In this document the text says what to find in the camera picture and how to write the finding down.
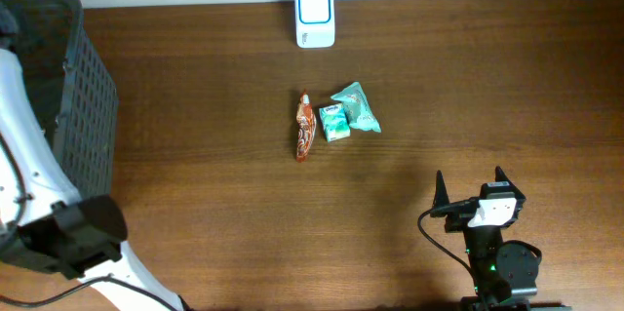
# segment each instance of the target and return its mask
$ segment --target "tabletop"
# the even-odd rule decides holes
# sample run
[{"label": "tabletop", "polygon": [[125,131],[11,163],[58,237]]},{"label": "tabletop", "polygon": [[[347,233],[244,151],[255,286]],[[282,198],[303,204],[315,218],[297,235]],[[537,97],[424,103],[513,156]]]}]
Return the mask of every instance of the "tabletop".
[{"label": "tabletop", "polygon": [[[624,304],[624,0],[335,3],[335,45],[294,42],[292,3],[87,10],[120,97],[112,197],[147,268],[197,310],[454,302],[469,275],[416,228],[501,166],[503,231],[543,251],[536,302]],[[359,81],[382,132],[294,159],[297,100]],[[424,227],[451,251],[459,234]],[[3,265],[0,293],[75,285]],[[46,310],[113,310],[86,290]]]}]

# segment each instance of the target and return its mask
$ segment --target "plastic basket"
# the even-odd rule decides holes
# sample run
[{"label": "plastic basket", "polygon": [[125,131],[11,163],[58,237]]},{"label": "plastic basket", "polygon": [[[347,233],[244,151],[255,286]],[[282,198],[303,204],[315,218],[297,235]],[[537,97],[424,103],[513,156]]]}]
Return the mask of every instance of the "plastic basket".
[{"label": "plastic basket", "polygon": [[110,193],[119,98],[83,28],[80,0],[0,0],[46,141],[85,198]]}]

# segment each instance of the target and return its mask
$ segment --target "teal and white packet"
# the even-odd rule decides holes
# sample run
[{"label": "teal and white packet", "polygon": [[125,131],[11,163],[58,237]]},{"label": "teal and white packet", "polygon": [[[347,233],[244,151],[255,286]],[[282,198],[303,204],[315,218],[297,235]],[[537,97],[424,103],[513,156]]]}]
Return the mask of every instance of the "teal and white packet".
[{"label": "teal and white packet", "polygon": [[379,127],[377,119],[372,115],[367,96],[364,95],[359,82],[355,82],[342,92],[331,96],[331,98],[342,102],[349,120],[349,127],[362,131],[381,133],[381,127]]}]

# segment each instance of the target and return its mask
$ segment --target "teal package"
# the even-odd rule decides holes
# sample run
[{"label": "teal package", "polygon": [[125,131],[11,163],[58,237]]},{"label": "teal package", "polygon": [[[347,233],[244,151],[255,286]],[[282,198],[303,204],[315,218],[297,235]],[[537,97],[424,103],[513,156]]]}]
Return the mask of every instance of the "teal package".
[{"label": "teal package", "polygon": [[372,115],[367,96],[364,95],[359,82],[355,82],[342,92],[331,96],[331,98],[342,101],[351,128],[362,131],[373,130],[381,133],[379,122]]},{"label": "teal package", "polygon": [[347,116],[344,114],[342,104],[322,107],[319,110],[323,131],[328,141],[342,139],[351,136]]}]

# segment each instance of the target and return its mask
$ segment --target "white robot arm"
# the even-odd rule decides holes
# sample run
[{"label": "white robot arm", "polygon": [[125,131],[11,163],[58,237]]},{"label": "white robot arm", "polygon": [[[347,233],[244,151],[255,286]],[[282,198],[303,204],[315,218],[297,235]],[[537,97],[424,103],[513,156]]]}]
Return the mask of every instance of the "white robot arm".
[{"label": "white robot arm", "polygon": [[112,200],[84,200],[63,173],[28,102],[18,57],[5,49],[0,134],[0,260],[78,277],[120,310],[190,310],[140,263]]}]

